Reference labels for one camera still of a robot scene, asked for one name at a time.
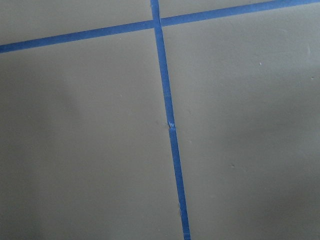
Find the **horizontal blue tape strip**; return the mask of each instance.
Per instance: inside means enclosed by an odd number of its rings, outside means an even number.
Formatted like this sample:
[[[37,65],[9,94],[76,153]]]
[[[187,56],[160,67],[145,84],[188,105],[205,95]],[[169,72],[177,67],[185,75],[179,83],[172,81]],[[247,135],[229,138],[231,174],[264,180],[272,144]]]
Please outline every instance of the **horizontal blue tape strip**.
[[[173,103],[172,103],[172,97],[171,97],[164,35],[162,31],[162,26],[160,23],[159,2],[158,0],[150,0],[150,1],[151,1],[153,21],[154,21],[154,33],[155,33],[156,48],[158,53],[160,75],[162,80],[164,106],[166,111],[167,122],[169,125],[169,137],[170,137],[171,152],[172,152],[172,158],[173,158],[176,188],[177,188],[178,200],[180,205],[183,237],[184,237],[184,240],[190,240],[191,236],[190,236],[190,229],[189,229],[185,188],[184,188],[184,181],[182,177],[178,139],[177,139],[177,132],[175,127],[174,109],[173,109]]]
[[[118,25],[118,26],[98,28],[98,29],[93,29],[88,31],[68,33],[68,34],[57,35],[57,36],[49,36],[49,37],[38,38],[34,40],[0,45],[0,53],[7,53],[7,52],[17,51],[22,49],[30,49],[30,48],[42,47],[42,46],[53,45],[53,44],[67,43],[67,42],[72,42],[77,40],[92,39],[97,37],[122,34],[122,33],[145,30],[145,29],[152,29],[153,27],[154,27],[153,20],[149,20],[149,21],[134,22],[134,23]]]
[[[208,19],[217,19],[233,15],[261,12],[272,9],[281,9],[299,5],[319,3],[320,0],[274,0],[249,5],[222,8],[217,10],[202,11],[179,16],[161,18],[162,26],[191,23]]]

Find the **blue line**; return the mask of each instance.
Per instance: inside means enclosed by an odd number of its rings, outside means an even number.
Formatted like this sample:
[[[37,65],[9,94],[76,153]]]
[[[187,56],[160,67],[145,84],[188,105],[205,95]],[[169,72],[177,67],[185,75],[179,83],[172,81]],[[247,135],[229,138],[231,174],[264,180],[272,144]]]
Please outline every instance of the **blue line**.
[[[67,42],[72,42],[77,40],[91,39],[91,38],[97,38],[97,37],[108,36],[108,35],[122,34],[122,33],[134,32],[139,30],[145,30],[145,29],[152,29],[153,27],[154,27],[153,20],[149,20],[149,21],[134,22],[134,23],[118,25],[118,26],[98,28],[98,29],[93,29],[88,31],[68,33],[68,34],[63,34],[58,36],[49,36],[49,37],[38,38],[38,39],[33,39],[28,41],[9,43],[5,45],[0,45],[0,54],[22,50],[22,49],[30,49],[30,48],[42,47],[42,46],[53,45],[53,44],[67,43]]]
[[[158,52],[158,59],[159,59],[159,65],[160,65],[160,74],[161,74],[161,80],[162,80],[166,119],[169,125],[169,137],[170,137],[170,143],[171,143],[171,152],[172,152],[172,158],[173,158],[176,188],[177,188],[178,200],[180,205],[183,237],[184,237],[184,240],[191,240],[185,188],[184,188],[184,181],[182,177],[177,131],[176,131],[176,125],[175,125],[175,118],[174,118],[174,109],[173,109],[171,90],[170,90],[165,42],[164,42],[164,35],[162,32],[162,27],[160,23],[159,2],[158,0],[150,0],[150,2],[151,2],[152,16],[154,21],[154,33],[155,33],[156,48]]]
[[[266,10],[281,9],[299,5],[319,3],[320,0],[274,0],[254,3],[249,5],[222,8],[217,10],[202,11],[179,16],[161,18],[161,25],[171,26],[177,24],[191,23],[208,19],[217,19],[233,15],[248,14]]]

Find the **blue painter's tape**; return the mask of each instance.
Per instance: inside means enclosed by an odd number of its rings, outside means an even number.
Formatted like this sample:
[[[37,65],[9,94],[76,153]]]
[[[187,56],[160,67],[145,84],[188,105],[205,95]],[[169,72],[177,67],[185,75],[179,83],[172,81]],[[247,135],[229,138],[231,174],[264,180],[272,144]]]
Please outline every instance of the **blue painter's tape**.
[[[261,12],[272,9],[281,9],[287,7],[294,7],[299,5],[319,3],[320,0],[274,0],[267,2],[254,3],[249,5],[235,6],[222,8],[217,10],[202,11],[197,13],[190,13],[179,16],[170,16],[161,18],[162,26],[171,26],[177,24],[191,23],[196,21],[217,19],[233,15],[248,14],[254,12]]]
[[[122,33],[145,30],[145,29],[152,29],[153,27],[154,27],[154,21],[149,20],[149,21],[134,22],[134,23],[118,25],[118,26],[98,28],[98,29],[93,29],[88,31],[68,33],[68,34],[63,34],[58,36],[49,36],[49,37],[44,37],[44,38],[39,38],[34,40],[0,45],[0,53],[7,53],[7,52],[12,52],[17,50],[73,42],[73,41],[103,37],[108,35],[122,34]]]
[[[151,2],[151,10],[152,10],[152,16],[154,21],[154,33],[155,33],[155,41],[156,41],[156,47],[158,52],[160,74],[161,74],[161,80],[162,80],[162,89],[163,89],[163,96],[164,96],[166,118],[169,125],[169,137],[170,137],[170,143],[171,143],[171,151],[172,151],[172,158],[173,158],[176,187],[178,192],[178,200],[179,200],[180,212],[181,212],[183,237],[184,237],[184,240],[191,240],[185,188],[184,188],[184,181],[182,177],[177,131],[176,131],[176,125],[175,125],[175,118],[174,118],[174,109],[173,109],[171,90],[170,90],[165,42],[164,42],[164,35],[162,32],[162,27],[160,23],[159,2],[158,0],[150,0],[150,2]]]

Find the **gray surface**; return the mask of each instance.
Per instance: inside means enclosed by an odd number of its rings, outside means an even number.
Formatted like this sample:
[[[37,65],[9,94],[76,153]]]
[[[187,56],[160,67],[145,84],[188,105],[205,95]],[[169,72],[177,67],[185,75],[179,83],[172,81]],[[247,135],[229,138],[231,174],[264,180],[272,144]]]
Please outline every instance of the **gray surface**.
[[[0,45],[152,19],[149,0],[0,0]]]
[[[268,0],[159,0],[159,5],[161,17],[166,18],[263,2]]]
[[[183,239],[152,29],[0,65],[1,239]]]
[[[193,240],[319,238],[319,12],[164,28]]]

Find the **floor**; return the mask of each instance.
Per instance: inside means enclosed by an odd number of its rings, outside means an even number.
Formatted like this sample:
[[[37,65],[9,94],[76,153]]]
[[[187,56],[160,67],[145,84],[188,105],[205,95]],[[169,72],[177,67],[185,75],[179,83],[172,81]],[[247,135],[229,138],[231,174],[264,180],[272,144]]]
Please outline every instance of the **floor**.
[[[4,240],[320,238],[320,0],[2,0]]]

